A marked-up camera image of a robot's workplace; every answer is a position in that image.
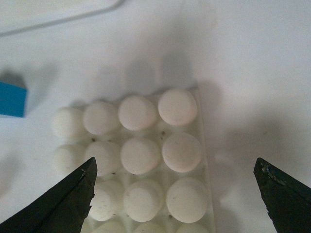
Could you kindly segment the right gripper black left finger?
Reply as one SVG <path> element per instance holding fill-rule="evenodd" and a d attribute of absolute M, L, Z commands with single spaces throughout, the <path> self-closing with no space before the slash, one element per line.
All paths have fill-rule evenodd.
<path fill-rule="evenodd" d="M 91 209 L 97 164 L 88 159 L 30 205 L 1 223 L 2 233 L 79 233 Z"/>

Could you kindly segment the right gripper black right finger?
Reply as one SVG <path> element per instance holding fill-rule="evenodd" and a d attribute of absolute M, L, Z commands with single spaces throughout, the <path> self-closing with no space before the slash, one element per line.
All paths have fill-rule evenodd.
<path fill-rule="evenodd" d="M 268 216 L 278 233 L 311 231 L 311 189 L 262 158 L 254 175 Z"/>

